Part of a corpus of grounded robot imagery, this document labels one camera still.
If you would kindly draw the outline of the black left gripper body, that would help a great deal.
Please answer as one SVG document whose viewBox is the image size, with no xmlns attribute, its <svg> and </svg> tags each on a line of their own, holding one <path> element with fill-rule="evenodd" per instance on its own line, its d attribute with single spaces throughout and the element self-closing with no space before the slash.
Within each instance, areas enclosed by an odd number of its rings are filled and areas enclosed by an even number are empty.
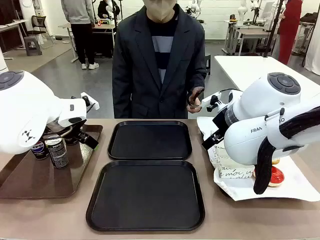
<svg viewBox="0 0 320 240">
<path fill-rule="evenodd" d="M 86 120 L 81 120 L 77 123 L 72 123 L 68 127 L 55 126 L 54 130 L 46 127 L 46 140 L 62 138 L 66 141 L 67 145 L 74 145 L 77 142 L 87 144 L 88 134 L 83 131 L 83 126 Z"/>
</svg>

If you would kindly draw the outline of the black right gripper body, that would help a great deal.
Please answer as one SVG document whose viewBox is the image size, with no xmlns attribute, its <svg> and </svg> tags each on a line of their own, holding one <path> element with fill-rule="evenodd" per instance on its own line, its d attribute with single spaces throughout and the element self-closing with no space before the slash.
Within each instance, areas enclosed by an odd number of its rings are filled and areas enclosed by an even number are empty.
<svg viewBox="0 0 320 240">
<path fill-rule="evenodd" d="M 227 107 L 221 109 L 217 115 L 213 118 L 213 123 L 218 127 L 218 135 L 224 136 L 227 129 L 229 128 L 226 120 L 225 120 L 225 113 L 227 111 Z"/>
</svg>

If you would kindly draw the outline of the person's left hand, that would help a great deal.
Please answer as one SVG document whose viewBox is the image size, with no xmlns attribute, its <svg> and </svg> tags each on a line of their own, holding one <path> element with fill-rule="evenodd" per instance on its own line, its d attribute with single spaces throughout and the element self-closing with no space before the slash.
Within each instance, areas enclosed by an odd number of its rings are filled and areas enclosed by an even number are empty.
<svg viewBox="0 0 320 240">
<path fill-rule="evenodd" d="M 189 101 L 191 103 L 191 106 L 189 107 L 190 113 L 192 113 L 192 114 L 198 113 L 202 109 L 199 95 L 201 95 L 204 90 L 205 90 L 205 88 L 201 87 L 201 86 L 195 87 L 192 90 L 192 94 L 189 97 Z"/>
</svg>

